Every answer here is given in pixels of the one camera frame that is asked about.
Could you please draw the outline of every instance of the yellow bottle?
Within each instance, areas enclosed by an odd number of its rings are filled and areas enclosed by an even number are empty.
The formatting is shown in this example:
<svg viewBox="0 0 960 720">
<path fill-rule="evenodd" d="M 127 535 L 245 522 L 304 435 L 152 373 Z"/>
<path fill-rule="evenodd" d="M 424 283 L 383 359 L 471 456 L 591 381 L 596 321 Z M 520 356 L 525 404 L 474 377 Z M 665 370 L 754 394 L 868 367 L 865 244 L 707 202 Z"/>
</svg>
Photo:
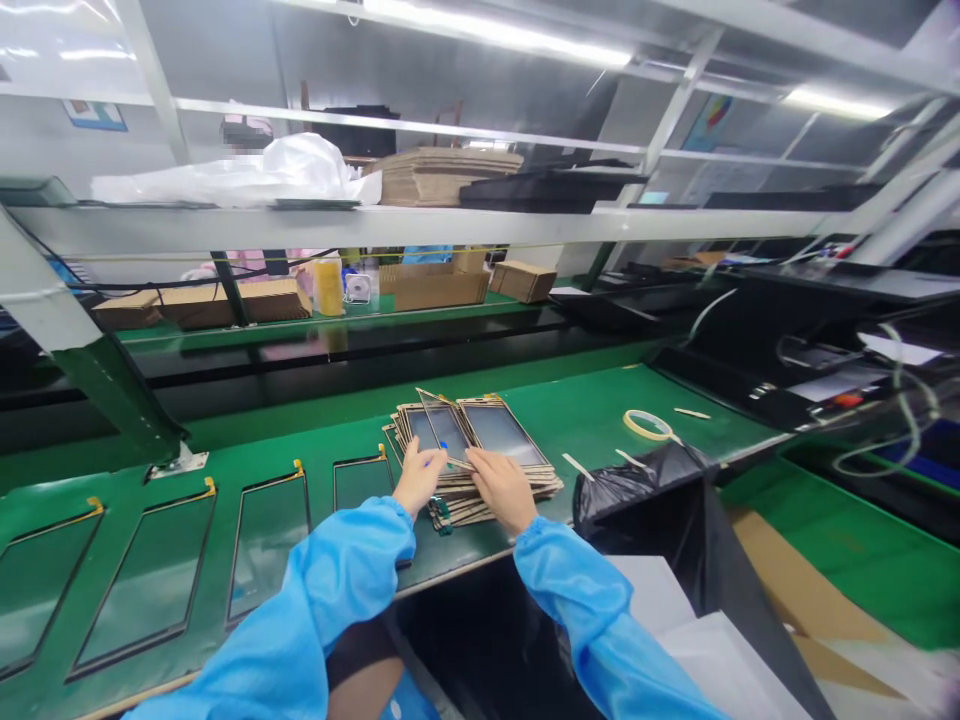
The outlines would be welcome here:
<svg viewBox="0 0 960 720">
<path fill-rule="evenodd" d="M 343 315 L 343 281 L 340 263 L 323 260 L 313 262 L 314 297 L 321 315 Z"/>
</svg>

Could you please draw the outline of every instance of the hand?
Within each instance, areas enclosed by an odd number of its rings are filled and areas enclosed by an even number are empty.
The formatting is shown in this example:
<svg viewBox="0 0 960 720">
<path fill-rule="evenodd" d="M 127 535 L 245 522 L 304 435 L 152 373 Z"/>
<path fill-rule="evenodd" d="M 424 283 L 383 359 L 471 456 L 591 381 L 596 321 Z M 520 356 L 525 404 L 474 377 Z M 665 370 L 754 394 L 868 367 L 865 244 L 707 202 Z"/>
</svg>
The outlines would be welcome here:
<svg viewBox="0 0 960 720">
<path fill-rule="evenodd" d="M 407 445 L 407 452 L 403 456 L 403 473 L 397 489 L 393 491 L 393 499 L 400 503 L 414 520 L 436 492 L 437 480 L 446 466 L 446 450 L 420 452 L 420 438 L 416 436 Z"/>
<path fill-rule="evenodd" d="M 480 497 L 500 524 L 512 535 L 519 535 L 537 519 L 533 491 L 523 468 L 513 458 L 500 453 L 467 448 L 467 460 L 477 469 L 473 482 Z"/>
</svg>

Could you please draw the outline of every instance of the masking tape roll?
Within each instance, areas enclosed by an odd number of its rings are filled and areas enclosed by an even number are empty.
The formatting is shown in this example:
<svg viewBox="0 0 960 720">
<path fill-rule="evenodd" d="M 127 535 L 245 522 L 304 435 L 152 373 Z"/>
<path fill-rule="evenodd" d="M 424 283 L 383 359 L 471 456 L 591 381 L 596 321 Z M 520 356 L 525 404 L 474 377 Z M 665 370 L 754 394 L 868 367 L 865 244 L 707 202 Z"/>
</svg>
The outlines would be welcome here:
<svg viewBox="0 0 960 720">
<path fill-rule="evenodd" d="M 634 417 L 646 420 L 648 423 L 654 425 L 658 430 L 660 430 L 660 432 L 655 433 L 647 430 L 646 428 L 640 427 L 633 421 Z M 627 410 L 623 414 L 623 424 L 633 430 L 637 435 L 645 437 L 647 440 L 660 441 L 669 440 L 670 438 L 674 437 L 673 428 L 667 425 L 667 423 L 658 418 L 656 415 L 651 415 L 643 410 Z"/>
</svg>

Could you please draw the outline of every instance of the metal shelf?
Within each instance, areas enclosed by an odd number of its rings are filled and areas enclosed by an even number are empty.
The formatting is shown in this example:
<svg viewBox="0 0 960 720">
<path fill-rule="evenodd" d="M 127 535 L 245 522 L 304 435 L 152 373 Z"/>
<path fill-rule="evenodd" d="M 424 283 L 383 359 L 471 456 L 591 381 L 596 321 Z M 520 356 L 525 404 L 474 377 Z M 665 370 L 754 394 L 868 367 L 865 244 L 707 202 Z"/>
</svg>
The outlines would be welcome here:
<svg viewBox="0 0 960 720">
<path fill-rule="evenodd" d="M 511 246 L 806 236 L 847 213 L 598 209 L 537 215 L 462 208 L 373 206 L 353 211 L 143 207 L 10 208 L 67 258 L 214 250 L 394 245 Z"/>
</svg>

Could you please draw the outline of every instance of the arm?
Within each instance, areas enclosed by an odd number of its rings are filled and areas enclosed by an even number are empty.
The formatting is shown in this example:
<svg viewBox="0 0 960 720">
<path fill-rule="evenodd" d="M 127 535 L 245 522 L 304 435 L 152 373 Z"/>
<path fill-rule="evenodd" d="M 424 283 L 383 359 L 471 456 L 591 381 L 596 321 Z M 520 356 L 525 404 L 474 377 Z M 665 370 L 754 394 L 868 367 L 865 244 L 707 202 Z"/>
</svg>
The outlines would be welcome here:
<svg viewBox="0 0 960 720">
<path fill-rule="evenodd" d="M 416 549 L 413 518 L 446 465 L 446 452 L 418 450 L 414 438 L 393 497 L 334 513 L 294 547 L 280 592 L 240 623 L 196 680 L 126 720 L 326 718 L 326 658 L 347 627 L 393 600 L 396 562 Z"/>
<path fill-rule="evenodd" d="M 631 617 L 626 578 L 569 527 L 536 518 L 514 559 L 534 600 L 566 629 L 577 678 L 605 717 L 725 717 Z"/>
</svg>

